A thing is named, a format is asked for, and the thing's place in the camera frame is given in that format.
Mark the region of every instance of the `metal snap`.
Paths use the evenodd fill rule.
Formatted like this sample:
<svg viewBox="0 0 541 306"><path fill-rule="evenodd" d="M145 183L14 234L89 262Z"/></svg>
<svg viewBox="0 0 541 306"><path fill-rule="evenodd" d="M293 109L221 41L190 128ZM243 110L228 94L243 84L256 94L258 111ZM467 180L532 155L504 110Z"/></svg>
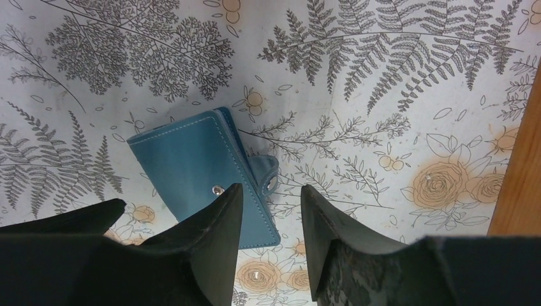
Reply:
<svg viewBox="0 0 541 306"><path fill-rule="evenodd" d="M271 190L272 188L274 188L277 182L278 182L278 178L272 177L269 181L269 185L267 185L267 190Z"/></svg>
<svg viewBox="0 0 541 306"><path fill-rule="evenodd" d="M212 193L217 196L221 195L224 191L225 189L223 189L223 187L221 187L220 185L216 185L212 188Z"/></svg>

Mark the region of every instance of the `orange rose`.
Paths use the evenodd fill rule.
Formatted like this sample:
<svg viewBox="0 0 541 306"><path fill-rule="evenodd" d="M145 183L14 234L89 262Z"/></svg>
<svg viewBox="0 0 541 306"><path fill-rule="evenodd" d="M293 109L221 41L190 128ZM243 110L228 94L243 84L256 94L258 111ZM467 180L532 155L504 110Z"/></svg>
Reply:
<svg viewBox="0 0 541 306"><path fill-rule="evenodd" d="M148 206L139 206L133 211L133 218L139 222L152 222L154 211Z"/></svg>
<svg viewBox="0 0 541 306"><path fill-rule="evenodd" d="M276 289L280 282L280 269L272 263L249 261L237 271L237 280L241 286L255 293L268 293Z"/></svg>
<svg viewBox="0 0 541 306"><path fill-rule="evenodd" d="M308 272L306 270L294 271L289 275L286 282L291 288L297 290L310 289L310 281L308 280Z"/></svg>
<svg viewBox="0 0 541 306"><path fill-rule="evenodd" d="M503 174L487 174L484 177L474 177L466 183L466 190L471 197L481 203L494 203L498 199Z"/></svg>
<svg viewBox="0 0 541 306"><path fill-rule="evenodd" d="M420 207L443 208L456 201L467 179L460 163L432 164L413 181L413 201Z"/></svg>
<svg viewBox="0 0 541 306"><path fill-rule="evenodd" d="M304 244L304 241L299 242L299 244L295 246L295 253L297 255L306 256L306 245Z"/></svg>

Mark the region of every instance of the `wooden panel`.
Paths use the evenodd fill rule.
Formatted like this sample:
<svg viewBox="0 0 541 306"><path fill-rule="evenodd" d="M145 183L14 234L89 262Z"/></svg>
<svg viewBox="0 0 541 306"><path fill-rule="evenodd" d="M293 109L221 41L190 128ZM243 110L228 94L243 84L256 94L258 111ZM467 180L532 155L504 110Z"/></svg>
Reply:
<svg viewBox="0 0 541 306"><path fill-rule="evenodd" d="M503 179L489 235L541 235L541 74Z"/></svg>

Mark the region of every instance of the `patterned paper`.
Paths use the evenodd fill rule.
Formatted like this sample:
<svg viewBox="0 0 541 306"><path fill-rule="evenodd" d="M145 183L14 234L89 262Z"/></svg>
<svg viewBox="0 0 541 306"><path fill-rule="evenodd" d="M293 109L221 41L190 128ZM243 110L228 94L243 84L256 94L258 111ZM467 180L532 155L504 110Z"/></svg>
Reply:
<svg viewBox="0 0 541 306"><path fill-rule="evenodd" d="M4 0L0 225L122 198L124 244L176 223L126 144L219 106L280 161L282 244L233 304L313 305L300 186L406 243L484 235L537 72L537 0Z"/></svg>

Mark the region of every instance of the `teal leather wallet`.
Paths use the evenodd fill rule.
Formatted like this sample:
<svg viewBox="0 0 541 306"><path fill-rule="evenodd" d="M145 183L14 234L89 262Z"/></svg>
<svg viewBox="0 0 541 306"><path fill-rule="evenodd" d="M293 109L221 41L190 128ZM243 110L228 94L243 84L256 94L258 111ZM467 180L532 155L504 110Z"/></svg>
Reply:
<svg viewBox="0 0 541 306"><path fill-rule="evenodd" d="M274 156L246 154L227 108L217 108L128 139L135 157L179 222L241 183L240 249L280 243L265 197L278 186Z"/></svg>

